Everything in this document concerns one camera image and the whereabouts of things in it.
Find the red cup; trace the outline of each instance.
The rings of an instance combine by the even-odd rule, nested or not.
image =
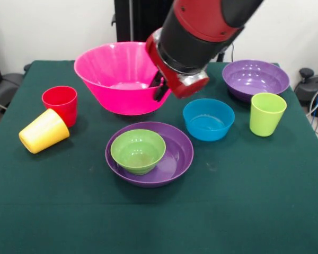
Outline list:
[[[78,95],[70,86],[55,86],[42,95],[46,108],[51,108],[64,120],[67,127],[72,127],[78,114]]]

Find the blue bowl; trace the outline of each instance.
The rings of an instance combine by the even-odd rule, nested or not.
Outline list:
[[[223,138],[234,122],[230,106],[216,99],[197,99],[187,104],[183,111],[188,132],[202,141]]]

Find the purple plate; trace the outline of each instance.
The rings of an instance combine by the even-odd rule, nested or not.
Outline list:
[[[154,131],[166,142],[164,157],[153,170],[142,176],[127,172],[111,156],[111,145],[114,139],[134,129]],[[105,156],[107,164],[122,179],[140,187],[155,188],[169,184],[187,171],[193,160],[193,145],[185,133],[176,127],[160,122],[142,122],[129,125],[114,134],[107,143]]]
[[[280,94],[290,83],[287,74],[278,66],[256,60],[229,63],[223,70],[228,90],[238,99],[250,102],[258,93]]]

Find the green bowl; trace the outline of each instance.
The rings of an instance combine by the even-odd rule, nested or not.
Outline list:
[[[166,151],[164,139],[149,130],[131,130],[112,143],[111,155],[117,164],[135,175],[150,172]]]

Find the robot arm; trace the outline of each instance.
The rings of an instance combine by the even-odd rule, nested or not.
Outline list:
[[[175,0],[162,28],[146,42],[146,50],[159,72],[151,86],[164,78],[177,98],[202,89],[209,78],[205,67],[243,30],[263,0]]]

